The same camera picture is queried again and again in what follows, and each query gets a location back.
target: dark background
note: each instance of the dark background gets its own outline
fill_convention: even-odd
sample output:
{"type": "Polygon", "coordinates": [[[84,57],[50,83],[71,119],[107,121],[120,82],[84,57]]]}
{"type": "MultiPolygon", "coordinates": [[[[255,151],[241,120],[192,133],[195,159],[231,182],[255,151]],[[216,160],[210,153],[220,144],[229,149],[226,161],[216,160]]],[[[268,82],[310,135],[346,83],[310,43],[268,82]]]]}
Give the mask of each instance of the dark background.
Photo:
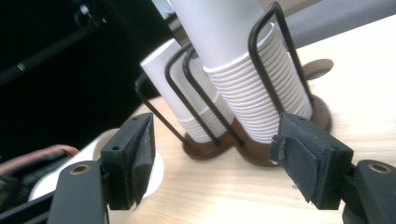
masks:
{"type": "MultiPolygon", "coordinates": [[[[141,104],[139,63],[172,32],[150,0],[91,1],[106,25],[0,89],[2,161],[53,144],[83,148],[141,104]]],[[[0,2],[0,71],[78,31],[70,0],[0,2]]],[[[148,98],[158,95],[144,87],[148,98]]]]}

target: wire cup holder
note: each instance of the wire cup holder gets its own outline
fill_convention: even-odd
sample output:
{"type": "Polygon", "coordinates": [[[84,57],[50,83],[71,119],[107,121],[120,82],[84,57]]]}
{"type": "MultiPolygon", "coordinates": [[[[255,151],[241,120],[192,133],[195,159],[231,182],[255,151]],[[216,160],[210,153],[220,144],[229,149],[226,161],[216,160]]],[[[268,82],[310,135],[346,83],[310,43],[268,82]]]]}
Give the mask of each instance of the wire cup holder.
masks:
{"type": "MultiPolygon", "coordinates": [[[[283,39],[286,43],[287,50],[289,51],[291,60],[294,64],[294,67],[297,71],[297,76],[299,77],[301,83],[303,84],[304,91],[308,96],[310,103],[313,108],[313,115],[311,117],[311,121],[316,123],[319,127],[324,129],[325,131],[329,131],[332,127],[332,118],[331,113],[326,106],[326,104],[316,95],[313,95],[309,89],[309,86],[304,77],[304,71],[301,66],[297,51],[292,42],[292,38],[290,36],[289,28],[286,23],[282,8],[278,2],[273,2],[268,7],[267,11],[259,18],[256,24],[251,29],[248,38],[248,53],[251,58],[251,61],[256,68],[261,80],[267,92],[276,108],[277,113],[280,115],[285,112],[283,105],[281,104],[279,97],[276,93],[276,90],[271,82],[271,79],[268,76],[268,73],[262,63],[262,59],[257,49],[257,40],[260,31],[262,28],[273,18],[276,18],[277,24],[283,36],[283,39]]],[[[195,160],[208,160],[214,158],[227,150],[230,147],[236,147],[241,156],[248,162],[253,163],[259,166],[271,167],[275,166],[269,161],[269,150],[270,144],[258,143],[252,140],[248,134],[245,132],[241,124],[237,119],[234,120],[232,124],[229,124],[222,116],[220,111],[216,108],[213,102],[210,100],[208,95],[202,89],[202,87],[198,84],[198,82],[193,77],[189,64],[192,59],[192,56],[195,53],[195,49],[192,47],[192,44],[189,44],[183,47],[179,52],[177,52],[171,60],[167,63],[165,67],[165,77],[175,94],[179,97],[181,102],[188,108],[203,130],[210,137],[211,141],[207,143],[197,143],[195,142],[187,133],[183,136],[179,133],[172,124],[153,106],[149,100],[143,95],[141,91],[141,87],[144,82],[147,81],[148,76],[146,73],[142,73],[139,78],[136,80],[134,84],[135,91],[143,104],[145,104],[148,109],[152,111],[153,114],[160,119],[160,121],[183,143],[183,149],[192,159],[195,160]],[[195,91],[200,95],[200,97],[204,100],[204,102],[208,105],[209,109],[215,114],[216,118],[221,122],[227,132],[220,136],[216,137],[202,120],[202,118],[198,115],[198,112],[193,108],[191,103],[188,101],[186,96],[179,89],[175,81],[170,76],[170,69],[184,53],[187,53],[187,56],[183,60],[183,72],[186,76],[186,79],[193,86],[195,91]]]]}

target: table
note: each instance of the table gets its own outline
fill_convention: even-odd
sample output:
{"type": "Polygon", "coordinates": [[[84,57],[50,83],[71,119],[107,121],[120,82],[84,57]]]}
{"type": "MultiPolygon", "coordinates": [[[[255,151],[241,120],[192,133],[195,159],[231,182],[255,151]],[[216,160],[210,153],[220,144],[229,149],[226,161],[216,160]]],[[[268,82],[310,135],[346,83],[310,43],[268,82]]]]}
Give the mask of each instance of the table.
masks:
{"type": "MultiPolygon", "coordinates": [[[[330,108],[331,134],[355,151],[355,164],[370,159],[396,166],[395,27],[391,16],[298,49],[302,64],[333,62],[308,84],[330,108]]],[[[162,98],[151,102],[184,133],[162,98]]],[[[142,105],[134,114],[145,112],[142,105]]],[[[342,204],[317,210],[282,168],[252,165],[235,148],[194,161],[158,119],[154,123],[163,182],[134,211],[112,211],[111,223],[342,223],[342,204]]]]}

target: brown dispenser base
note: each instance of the brown dispenser base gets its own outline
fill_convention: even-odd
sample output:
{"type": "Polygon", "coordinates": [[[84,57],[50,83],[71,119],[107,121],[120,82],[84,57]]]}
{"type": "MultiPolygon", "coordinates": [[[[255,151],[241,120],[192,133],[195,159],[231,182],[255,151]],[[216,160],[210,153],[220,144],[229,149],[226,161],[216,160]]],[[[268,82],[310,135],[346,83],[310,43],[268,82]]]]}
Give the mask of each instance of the brown dispenser base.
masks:
{"type": "MultiPolygon", "coordinates": [[[[311,121],[328,132],[332,127],[330,111],[319,97],[312,95],[312,99],[313,115],[311,121]]],[[[237,119],[233,122],[232,128],[242,141],[244,141],[244,145],[239,146],[229,132],[219,138],[220,143],[218,146],[213,142],[196,143],[186,134],[185,138],[188,143],[183,144],[184,151],[192,159],[202,161],[214,158],[230,147],[236,147],[241,156],[252,164],[263,167],[276,166],[269,161],[271,144],[258,143],[251,139],[237,119]]]]}

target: stack of paper cups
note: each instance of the stack of paper cups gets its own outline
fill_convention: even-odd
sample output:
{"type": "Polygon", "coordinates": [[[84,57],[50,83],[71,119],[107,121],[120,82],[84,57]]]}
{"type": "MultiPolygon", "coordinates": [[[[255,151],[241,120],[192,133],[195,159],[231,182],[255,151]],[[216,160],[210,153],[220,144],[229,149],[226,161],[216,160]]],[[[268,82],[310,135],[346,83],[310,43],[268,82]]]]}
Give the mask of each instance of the stack of paper cups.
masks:
{"type": "MultiPolygon", "coordinates": [[[[161,96],[164,98],[165,102],[168,103],[179,123],[183,126],[190,137],[198,143],[209,142],[211,141],[210,137],[200,126],[198,121],[193,117],[188,108],[175,94],[165,78],[165,66],[180,50],[181,46],[176,42],[175,39],[171,39],[154,50],[146,59],[142,61],[141,66],[161,96]]],[[[199,116],[209,127],[210,131],[216,137],[220,137],[226,132],[226,129],[216,118],[212,110],[209,109],[208,105],[204,102],[201,96],[195,91],[190,82],[186,79],[182,69],[182,63],[185,56],[186,54],[178,58],[178,60],[175,61],[171,67],[171,78],[175,81],[178,88],[191,103],[192,107],[195,109],[195,111],[197,111],[199,116]]],[[[198,84],[204,89],[205,93],[219,109],[224,118],[226,118],[226,120],[231,124],[234,120],[233,112],[227,106],[224,99],[219,94],[219,91],[210,82],[206,73],[202,70],[202,68],[199,68],[197,65],[195,65],[195,63],[190,64],[190,69],[198,84]]]]}
{"type": "MultiPolygon", "coordinates": [[[[171,0],[204,70],[247,134],[269,144],[279,115],[248,55],[248,36],[263,15],[257,0],[171,0]]],[[[286,112],[305,118],[312,106],[272,24],[262,29],[258,51],[286,112]]]]}

